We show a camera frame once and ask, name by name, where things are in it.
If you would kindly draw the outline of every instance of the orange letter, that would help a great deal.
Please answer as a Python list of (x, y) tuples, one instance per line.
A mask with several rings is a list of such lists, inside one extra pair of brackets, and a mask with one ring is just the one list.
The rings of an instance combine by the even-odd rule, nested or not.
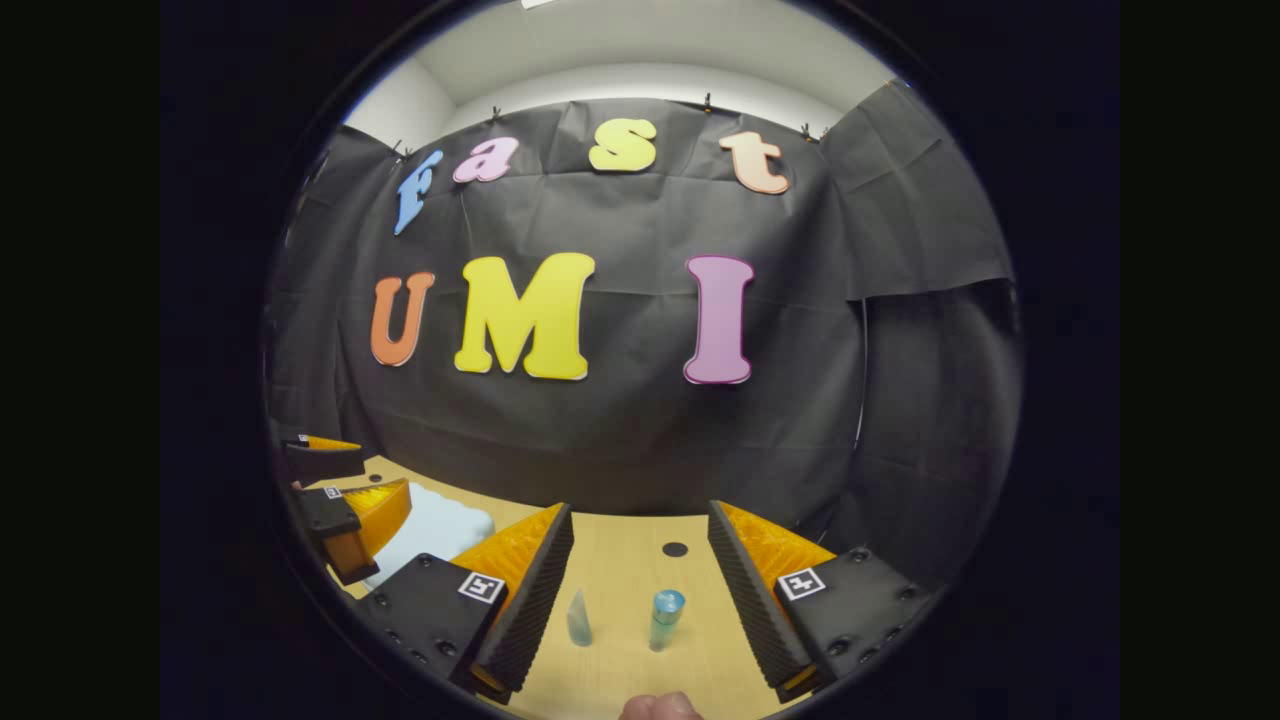
[(369, 345), (374, 348), (374, 357), (383, 365), (398, 368), (413, 356), (417, 348), (417, 327), (422, 320), (422, 304), (426, 301), (426, 291), (435, 284), (435, 275), (431, 273), (415, 273), (408, 277), (408, 310), (404, 311), (404, 332), (401, 338), (392, 342), (392, 300), (399, 290), (399, 278), (383, 278), (374, 286), (374, 327), (369, 333)]
[(721, 138), (721, 147), (733, 151), (733, 174), (737, 182), (768, 195), (786, 192), (787, 178), (769, 173), (765, 158), (781, 158), (777, 145), (765, 145), (758, 132), (740, 132)]

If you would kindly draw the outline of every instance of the hole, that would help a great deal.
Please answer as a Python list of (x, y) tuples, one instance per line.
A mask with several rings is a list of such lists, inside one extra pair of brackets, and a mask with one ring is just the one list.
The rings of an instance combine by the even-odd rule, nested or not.
[(849, 647), (854, 644), (854, 638), (849, 635), (840, 635), (831, 644), (827, 646), (827, 655), (836, 657), (849, 652)]

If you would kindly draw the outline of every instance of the black fabric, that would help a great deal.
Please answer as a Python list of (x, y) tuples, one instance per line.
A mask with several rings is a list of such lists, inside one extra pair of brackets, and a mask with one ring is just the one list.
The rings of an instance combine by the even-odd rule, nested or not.
[[(653, 167), (591, 169), (594, 129), (611, 118), (657, 126)], [(790, 181), (787, 192), (737, 182), (718, 140), (741, 131), (781, 147), (771, 164)], [(520, 140), (511, 170), (454, 183), (470, 150), (500, 136)], [(397, 187), (438, 149), (444, 158), (421, 213), (393, 236)], [(876, 92), (822, 143), (749, 115), (658, 100), (513, 113), (403, 163), (347, 128), (307, 195), (269, 311), (271, 411), (287, 430), (358, 442), (447, 483), (534, 505), (700, 514), (721, 498), (786, 527), (831, 516), (832, 538), (870, 533), (858, 541), (902, 544), (886, 556), (904, 561), (915, 559), (920, 533), (901, 529), (902, 512), (920, 512), (909, 520), (922, 533), (936, 521), (961, 533), (951, 543), (977, 537), (965, 520), (980, 518), (998, 489), (1019, 377), (1009, 373), (1012, 332), (966, 287), (1005, 278), (995, 284), (1007, 304), (1009, 268), (977, 178), (909, 88)], [(524, 292), (539, 264), (562, 251), (596, 263), (581, 306), (588, 378), (536, 379), (518, 364), (509, 375), (497, 363), (483, 375), (457, 370), (463, 265), (499, 256)], [(753, 372), (739, 386), (682, 375), (698, 323), (685, 261), (704, 254), (755, 268), (744, 310)], [(383, 366), (369, 346), (374, 284), (417, 272), (436, 278), (417, 348), (403, 366)], [(876, 297), (891, 293), (909, 295)], [(869, 347), (856, 302), (864, 297)], [(402, 290), (393, 337), (406, 305)], [(940, 360), (952, 354), (955, 361)], [(874, 398), (865, 418), (864, 382)], [(922, 414), (934, 425), (916, 446)], [(970, 428), (975, 420), (989, 430)], [(973, 459), (954, 473), (928, 464), (899, 478), (890, 461), (945, 462), (957, 447)], [(920, 547), (933, 557), (932, 546)], [(909, 564), (924, 571), (931, 562)]]

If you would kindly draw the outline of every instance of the white wall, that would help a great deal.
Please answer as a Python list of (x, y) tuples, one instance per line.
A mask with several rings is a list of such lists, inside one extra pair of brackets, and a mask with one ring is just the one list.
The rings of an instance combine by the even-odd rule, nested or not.
[(422, 147), (440, 137), (456, 108), (417, 58), (383, 78), (347, 115), (346, 123), (394, 146)]
[(809, 123), (814, 136), (844, 115), (803, 92), (751, 76), (699, 65), (625, 63), (577, 68), (508, 85), (458, 108), (439, 135), (493, 117), (494, 105), (506, 114), (549, 102), (599, 97), (657, 97), (701, 104), (707, 92), (712, 94), (712, 105), (717, 108), (756, 115), (796, 132)]

